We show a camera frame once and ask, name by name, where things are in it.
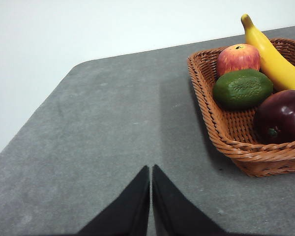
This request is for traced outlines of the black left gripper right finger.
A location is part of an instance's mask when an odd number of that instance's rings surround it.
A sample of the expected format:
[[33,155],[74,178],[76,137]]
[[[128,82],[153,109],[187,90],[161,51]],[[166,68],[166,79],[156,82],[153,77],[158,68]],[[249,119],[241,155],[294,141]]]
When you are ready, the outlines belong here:
[[169,236],[227,234],[190,202],[158,165],[152,168],[152,198],[156,225],[161,226]]

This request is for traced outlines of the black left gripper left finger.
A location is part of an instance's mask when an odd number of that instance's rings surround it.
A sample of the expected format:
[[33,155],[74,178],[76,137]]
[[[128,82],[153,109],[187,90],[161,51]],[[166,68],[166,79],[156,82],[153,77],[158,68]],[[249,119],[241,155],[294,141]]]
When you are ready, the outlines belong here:
[[79,236],[145,236],[149,216],[149,167],[143,166],[120,195],[87,223]]

